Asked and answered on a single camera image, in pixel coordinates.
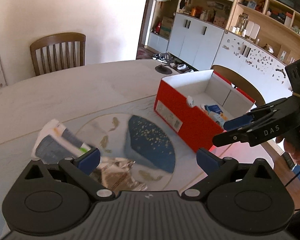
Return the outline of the person's right hand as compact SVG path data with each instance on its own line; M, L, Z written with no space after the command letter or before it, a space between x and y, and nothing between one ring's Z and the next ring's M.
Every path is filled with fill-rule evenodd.
M292 159L298 165L300 165L300 146L297 146L295 143L292 143L291 141L287 140L282 135L276 137L275 141L277 144L283 141L284 150L290 154Z

